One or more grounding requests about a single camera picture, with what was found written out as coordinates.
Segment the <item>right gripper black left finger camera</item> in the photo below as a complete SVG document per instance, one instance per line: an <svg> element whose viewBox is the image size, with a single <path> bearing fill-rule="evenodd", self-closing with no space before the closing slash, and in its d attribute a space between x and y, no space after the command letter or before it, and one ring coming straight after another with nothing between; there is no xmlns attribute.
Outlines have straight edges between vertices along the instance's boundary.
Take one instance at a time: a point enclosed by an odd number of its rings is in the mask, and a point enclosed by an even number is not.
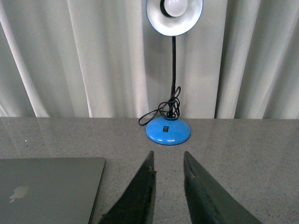
<svg viewBox="0 0 299 224"><path fill-rule="evenodd" d="M101 219L101 224L153 223L156 196L154 152L150 151L134 178L114 206Z"/></svg>

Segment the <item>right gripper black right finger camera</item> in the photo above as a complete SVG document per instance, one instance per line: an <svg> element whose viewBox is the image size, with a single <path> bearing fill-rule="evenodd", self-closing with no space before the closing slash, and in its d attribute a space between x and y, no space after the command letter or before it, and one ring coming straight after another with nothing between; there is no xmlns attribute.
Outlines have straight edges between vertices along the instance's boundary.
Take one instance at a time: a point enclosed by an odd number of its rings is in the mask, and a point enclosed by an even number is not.
<svg viewBox="0 0 299 224"><path fill-rule="evenodd" d="M260 224L189 153L184 153L185 196L193 224Z"/></svg>

